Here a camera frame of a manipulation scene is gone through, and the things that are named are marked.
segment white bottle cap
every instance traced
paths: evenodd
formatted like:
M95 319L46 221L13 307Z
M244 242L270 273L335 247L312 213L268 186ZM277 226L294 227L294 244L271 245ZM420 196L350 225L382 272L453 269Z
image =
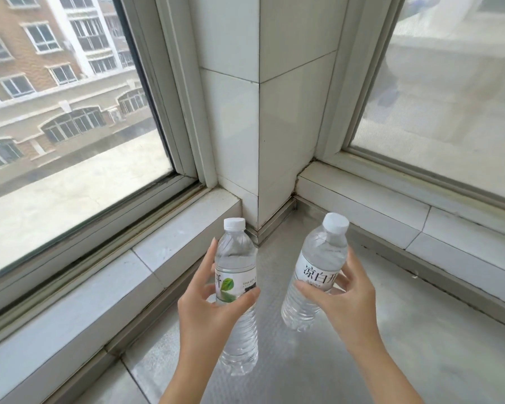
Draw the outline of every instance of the white bottle cap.
M225 231L245 231L245 218L225 218Z
M348 218L337 213L327 213L323 218L323 227L332 234L344 234L350 225Z

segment apartment building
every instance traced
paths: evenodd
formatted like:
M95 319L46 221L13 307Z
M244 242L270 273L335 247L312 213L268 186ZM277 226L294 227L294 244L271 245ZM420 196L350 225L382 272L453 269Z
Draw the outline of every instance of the apartment building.
M112 0L0 0L0 193L153 130Z

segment water bottle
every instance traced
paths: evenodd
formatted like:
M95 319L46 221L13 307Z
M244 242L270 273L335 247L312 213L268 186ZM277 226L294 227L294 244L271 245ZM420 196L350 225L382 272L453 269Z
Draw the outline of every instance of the water bottle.
M348 257L344 234L349 225L348 218L328 213L322 225L305 238L281 308L284 323L289 328L298 332L307 330L320 310L296 288L295 281L300 279L324 292L330 291Z
M256 252L245 231L244 218L226 218L225 233L215 255L215 289L218 304L230 303L256 287ZM231 375L253 370L258 361L255 305L237 321L219 358Z

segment clear water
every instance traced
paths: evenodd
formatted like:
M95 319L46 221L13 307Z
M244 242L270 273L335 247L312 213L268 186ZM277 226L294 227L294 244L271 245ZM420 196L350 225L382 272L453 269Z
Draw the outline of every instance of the clear water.
M307 235L301 252L311 265L335 273L348 257L348 243L344 234L335 235L319 226ZM289 328L303 332L312 325L320 308L303 296L295 287L295 281L296 274L292 273L281 315Z
M243 231L227 231L219 241L215 264L223 272L245 272L256 265L257 249ZM253 370L258 361L258 331L253 305L237 321L219 358L231 375L243 375Z

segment bottle label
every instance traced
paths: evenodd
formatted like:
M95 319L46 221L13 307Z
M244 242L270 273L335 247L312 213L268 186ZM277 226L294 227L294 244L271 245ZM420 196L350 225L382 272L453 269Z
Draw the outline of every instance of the bottle label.
M316 286L318 289L326 292L331 289L338 274L338 271L329 272L318 269L303 256L303 252L299 253L295 270L296 279Z
M256 265L249 271L222 272L215 267L215 293L223 302L233 302L245 292L256 287Z

